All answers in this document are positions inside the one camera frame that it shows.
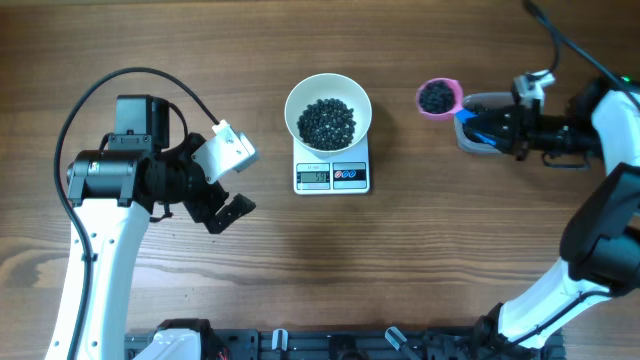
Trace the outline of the pink scoop blue handle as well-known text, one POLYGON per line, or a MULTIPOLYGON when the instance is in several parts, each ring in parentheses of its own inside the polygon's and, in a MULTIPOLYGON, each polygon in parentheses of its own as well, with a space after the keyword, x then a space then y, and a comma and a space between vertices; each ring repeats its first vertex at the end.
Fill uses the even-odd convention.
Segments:
POLYGON ((461 123, 475 117, 476 113, 463 106, 463 90, 457 80, 433 78, 422 84, 415 96, 419 112, 431 121, 450 121, 457 118, 461 123))

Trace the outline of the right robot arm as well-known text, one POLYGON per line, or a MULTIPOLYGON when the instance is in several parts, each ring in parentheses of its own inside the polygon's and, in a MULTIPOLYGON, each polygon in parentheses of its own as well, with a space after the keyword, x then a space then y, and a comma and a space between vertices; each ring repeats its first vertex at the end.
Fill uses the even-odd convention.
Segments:
POLYGON ((590 307, 639 286, 639 85, 626 77, 600 77, 574 96, 562 117, 543 114, 548 79, 516 80, 511 104, 455 115, 467 136, 526 158, 600 158, 603 182, 566 225, 559 258, 520 296, 481 317, 468 338, 472 359, 543 359, 558 330, 590 307))

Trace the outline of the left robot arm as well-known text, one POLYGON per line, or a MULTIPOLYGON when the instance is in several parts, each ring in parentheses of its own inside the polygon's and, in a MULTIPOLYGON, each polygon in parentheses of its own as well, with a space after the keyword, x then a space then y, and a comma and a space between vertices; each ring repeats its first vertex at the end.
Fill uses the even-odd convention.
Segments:
POLYGON ((205 139, 187 132, 169 144, 177 107, 150 95, 116 100, 113 132, 78 154, 67 171, 65 199, 78 224, 47 358, 121 359, 133 270, 155 205, 183 205, 192 220, 220 234, 255 204, 219 183, 258 157, 245 134, 224 120, 205 139))

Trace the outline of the white bowl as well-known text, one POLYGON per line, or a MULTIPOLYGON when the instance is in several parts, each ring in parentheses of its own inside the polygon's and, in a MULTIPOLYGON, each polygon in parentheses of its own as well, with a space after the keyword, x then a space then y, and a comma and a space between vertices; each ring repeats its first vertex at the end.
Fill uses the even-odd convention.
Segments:
POLYGON ((290 91, 284 119, 295 143, 310 152, 334 155, 367 137, 373 106, 356 81, 321 73, 302 80, 290 91))

